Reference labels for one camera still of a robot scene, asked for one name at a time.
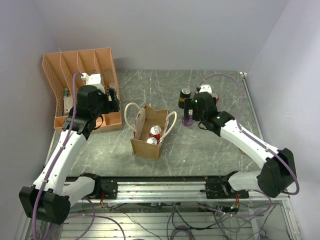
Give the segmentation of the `black soda can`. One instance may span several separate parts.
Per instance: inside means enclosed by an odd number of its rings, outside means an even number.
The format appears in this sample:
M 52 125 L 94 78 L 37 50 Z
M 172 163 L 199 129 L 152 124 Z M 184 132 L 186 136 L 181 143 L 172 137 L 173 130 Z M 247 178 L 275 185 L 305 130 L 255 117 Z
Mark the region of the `black soda can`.
M 179 100 L 178 100 L 178 107 L 183 109 L 185 105 L 185 99 L 190 98 L 191 96 L 191 88 L 189 86 L 184 86 L 181 88 L 179 92 Z

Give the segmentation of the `purple Fanta can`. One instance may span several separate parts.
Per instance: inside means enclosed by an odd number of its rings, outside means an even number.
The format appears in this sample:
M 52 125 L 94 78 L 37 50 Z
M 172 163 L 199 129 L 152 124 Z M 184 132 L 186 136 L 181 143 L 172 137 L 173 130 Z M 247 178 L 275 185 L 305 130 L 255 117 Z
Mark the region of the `purple Fanta can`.
M 190 127 L 194 124 L 194 120 L 193 120 L 193 116 L 192 115 L 182 115 L 182 119 L 181 119 L 181 122 L 184 126 L 186 127 Z

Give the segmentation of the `watermelon print canvas bag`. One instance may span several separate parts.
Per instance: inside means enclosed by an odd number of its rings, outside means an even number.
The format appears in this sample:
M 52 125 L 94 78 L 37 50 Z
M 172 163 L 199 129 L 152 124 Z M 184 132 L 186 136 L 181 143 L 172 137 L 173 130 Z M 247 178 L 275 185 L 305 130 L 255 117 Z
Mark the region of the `watermelon print canvas bag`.
M 128 121 L 127 111 L 129 107 L 136 107 L 138 113 L 134 125 Z M 178 115 L 176 111 L 169 112 L 168 109 L 155 110 L 149 105 L 140 107 L 135 102 L 130 102 L 124 109 L 124 120 L 126 125 L 133 131 L 133 138 L 130 140 L 133 154 L 149 159 L 159 159 L 162 150 L 162 144 L 171 133 L 176 124 Z M 162 129 L 162 135 L 158 145 L 146 143 L 149 136 L 149 129 L 153 125 L 159 125 Z

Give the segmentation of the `red can silver top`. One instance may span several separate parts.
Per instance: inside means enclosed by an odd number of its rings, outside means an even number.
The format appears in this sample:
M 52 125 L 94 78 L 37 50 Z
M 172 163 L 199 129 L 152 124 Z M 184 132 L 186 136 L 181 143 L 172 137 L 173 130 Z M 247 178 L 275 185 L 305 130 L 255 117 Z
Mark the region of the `red can silver top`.
M 148 132 L 150 137 L 155 138 L 158 142 L 160 141 L 162 136 L 162 128 L 159 125 L 152 125 Z

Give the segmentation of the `red can front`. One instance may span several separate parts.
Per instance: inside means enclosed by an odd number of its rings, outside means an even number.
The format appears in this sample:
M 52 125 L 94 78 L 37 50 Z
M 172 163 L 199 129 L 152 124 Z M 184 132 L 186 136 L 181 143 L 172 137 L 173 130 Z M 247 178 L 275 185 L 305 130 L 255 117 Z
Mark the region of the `red can front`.
M 154 136 L 150 136 L 145 140 L 146 143 L 151 144 L 151 145 L 158 145 L 159 140 L 155 138 Z

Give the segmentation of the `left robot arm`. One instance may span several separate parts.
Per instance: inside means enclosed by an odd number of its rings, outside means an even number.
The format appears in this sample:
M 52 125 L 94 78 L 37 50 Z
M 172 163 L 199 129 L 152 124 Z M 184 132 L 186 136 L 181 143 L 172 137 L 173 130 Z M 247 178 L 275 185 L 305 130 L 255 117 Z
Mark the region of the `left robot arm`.
M 84 85 L 77 93 L 76 107 L 64 120 L 58 145 L 47 165 L 30 187 L 24 186 L 19 199 L 27 217 L 60 225 L 71 207 L 84 197 L 98 198 L 102 193 L 101 177 L 82 173 L 75 182 L 65 186 L 68 173 L 96 121 L 104 114 L 120 111 L 120 101 L 112 87 L 103 93 L 94 85 Z

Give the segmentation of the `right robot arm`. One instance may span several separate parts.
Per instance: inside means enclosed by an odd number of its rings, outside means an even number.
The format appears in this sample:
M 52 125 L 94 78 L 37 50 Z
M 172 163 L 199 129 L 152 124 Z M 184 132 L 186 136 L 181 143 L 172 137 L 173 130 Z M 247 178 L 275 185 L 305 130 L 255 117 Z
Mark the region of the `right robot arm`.
M 229 173 L 220 186 L 221 194 L 233 197 L 238 191 L 258 190 L 275 198 L 285 193 L 291 184 L 298 184 L 294 155 L 264 142 L 247 131 L 235 117 L 218 111 L 216 99 L 208 92 L 198 92 L 193 98 L 184 99 L 184 120 L 198 122 L 198 127 L 210 131 L 242 150 L 260 168 L 255 172 Z

